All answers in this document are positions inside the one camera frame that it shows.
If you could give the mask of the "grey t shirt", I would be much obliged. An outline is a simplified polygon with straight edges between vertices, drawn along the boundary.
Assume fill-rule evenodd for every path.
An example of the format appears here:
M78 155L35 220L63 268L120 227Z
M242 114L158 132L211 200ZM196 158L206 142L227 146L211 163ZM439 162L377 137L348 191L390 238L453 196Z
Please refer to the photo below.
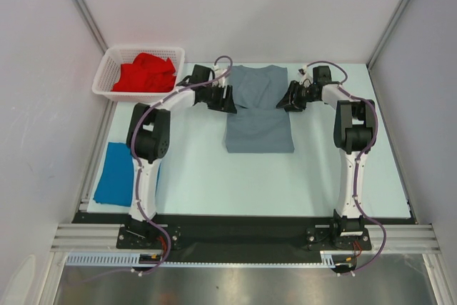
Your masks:
M278 109L288 89L286 68L234 66L228 78L237 113L226 122L225 145L230 154L291 154L291 122Z

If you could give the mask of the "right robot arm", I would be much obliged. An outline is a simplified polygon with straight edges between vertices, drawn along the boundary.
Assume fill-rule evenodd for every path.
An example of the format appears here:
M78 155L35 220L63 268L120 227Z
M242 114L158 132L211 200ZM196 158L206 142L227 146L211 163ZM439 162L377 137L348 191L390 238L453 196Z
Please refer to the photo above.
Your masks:
M311 102L322 102L335 111L333 142L341 157L340 192L329 228L322 234L310 230L311 246L322 243L325 249L347 250L369 241L362 209L363 174L370 152L376 143L378 117L371 100L355 96L343 87L343 81L334 81L332 63L320 61L298 70L299 81L292 81L278 109L302 112Z

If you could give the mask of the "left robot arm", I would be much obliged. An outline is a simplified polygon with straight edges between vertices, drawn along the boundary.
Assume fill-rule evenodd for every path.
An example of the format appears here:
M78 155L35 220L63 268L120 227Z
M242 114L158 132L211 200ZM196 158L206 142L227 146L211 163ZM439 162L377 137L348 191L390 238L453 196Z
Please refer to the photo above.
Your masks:
M171 142L171 115L203 103L212 111L236 114L233 87L226 83L232 66L195 65L192 74L170 94L152 104L137 103L131 115L126 145L134 165L134 185L125 236L144 248L153 246L166 232L152 222L161 162Z

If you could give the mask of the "red t shirt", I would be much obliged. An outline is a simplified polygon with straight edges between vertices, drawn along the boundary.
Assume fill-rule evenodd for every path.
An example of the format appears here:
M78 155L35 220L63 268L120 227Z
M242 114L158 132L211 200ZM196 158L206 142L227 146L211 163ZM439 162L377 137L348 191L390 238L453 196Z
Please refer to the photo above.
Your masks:
M166 93L176 82L176 69L170 58L163 60L140 53L132 63L122 64L119 80L112 91L129 93Z

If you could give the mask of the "white plastic basket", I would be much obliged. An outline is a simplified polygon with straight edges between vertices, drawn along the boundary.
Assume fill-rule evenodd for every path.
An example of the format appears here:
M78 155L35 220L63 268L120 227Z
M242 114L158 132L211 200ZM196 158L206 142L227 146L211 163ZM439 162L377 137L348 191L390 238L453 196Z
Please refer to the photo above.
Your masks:
M113 46L106 50L91 90L112 101L151 103L171 93L184 62L180 47Z

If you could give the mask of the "folded blue t shirt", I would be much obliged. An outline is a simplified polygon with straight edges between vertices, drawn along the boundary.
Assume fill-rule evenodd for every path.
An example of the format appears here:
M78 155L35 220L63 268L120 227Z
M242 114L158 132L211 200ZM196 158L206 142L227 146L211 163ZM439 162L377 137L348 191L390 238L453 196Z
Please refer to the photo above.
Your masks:
M104 167L94 189L93 201L109 206L125 206L129 211L143 209L147 216L156 213L156 186L161 160L149 163L131 156L125 143L107 144Z

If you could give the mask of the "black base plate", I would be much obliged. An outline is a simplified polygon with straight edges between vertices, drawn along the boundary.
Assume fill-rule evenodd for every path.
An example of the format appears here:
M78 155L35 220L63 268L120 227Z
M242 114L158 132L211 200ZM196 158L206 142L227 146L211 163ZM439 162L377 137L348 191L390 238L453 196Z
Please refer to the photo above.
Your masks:
M157 215L154 222L166 232L155 241L125 236L127 214L77 212L73 224L120 224L116 248L119 250L169 252L174 263L216 264L294 264L315 262L320 251L377 250L376 235L387 225L414 225L413 219L377 219L365 221L369 241L347 250L325 249L310 245L310 230L323 233L330 217L197 216Z

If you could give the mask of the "aluminium front rail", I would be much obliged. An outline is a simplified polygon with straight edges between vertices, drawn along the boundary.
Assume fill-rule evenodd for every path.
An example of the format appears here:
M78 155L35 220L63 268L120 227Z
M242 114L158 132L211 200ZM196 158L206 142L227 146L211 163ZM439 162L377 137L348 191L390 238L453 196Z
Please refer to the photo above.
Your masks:
M120 224L60 224L51 251L115 252ZM387 225L385 254L439 254L431 225Z

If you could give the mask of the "right aluminium corner post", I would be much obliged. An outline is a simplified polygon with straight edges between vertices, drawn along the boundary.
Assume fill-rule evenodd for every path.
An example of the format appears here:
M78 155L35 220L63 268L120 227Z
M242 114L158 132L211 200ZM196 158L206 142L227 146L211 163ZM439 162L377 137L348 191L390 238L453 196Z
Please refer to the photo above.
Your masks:
M367 69L369 71L375 66L378 58L382 54L383 50L385 49L389 39L391 38L394 30L398 26L400 20L402 19L403 15L405 14L408 5L411 3L412 0L399 0L388 23L383 30L379 40L377 41L372 53L370 54L368 61L366 63Z

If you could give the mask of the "aluminium corner post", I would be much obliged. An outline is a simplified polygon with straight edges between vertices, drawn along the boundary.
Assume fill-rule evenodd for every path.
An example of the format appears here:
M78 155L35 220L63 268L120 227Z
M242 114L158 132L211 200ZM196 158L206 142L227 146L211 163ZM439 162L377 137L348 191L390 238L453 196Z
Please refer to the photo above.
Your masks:
M74 7L78 11L81 19L83 20L86 28L89 30L89 33L94 40L94 43L98 47L99 51L102 54L105 54L109 46L106 43L104 35L102 34L99 25L96 23L96 20L91 13L91 10L86 3L86 0L71 0Z
M367 69L369 71L375 66L378 58L382 54L383 50L385 49L389 39L391 38L394 30L398 26L400 20L402 19L403 15L405 14L408 5L411 3L412 0L399 0L388 23L383 30L379 40L377 41L372 53L370 54L368 61L366 63Z

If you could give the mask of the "left aluminium corner post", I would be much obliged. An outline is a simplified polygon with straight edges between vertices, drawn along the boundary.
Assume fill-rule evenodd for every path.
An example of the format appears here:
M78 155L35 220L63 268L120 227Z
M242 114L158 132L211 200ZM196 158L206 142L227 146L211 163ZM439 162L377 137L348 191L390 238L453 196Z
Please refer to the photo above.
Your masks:
M89 30L89 33L94 40L94 43L98 47L99 51L102 54L105 54L109 46L106 43L104 35L102 34L99 25L96 23L96 20L91 13L91 10L86 3L86 0L71 0L74 7L78 11L81 19L83 20L86 28Z

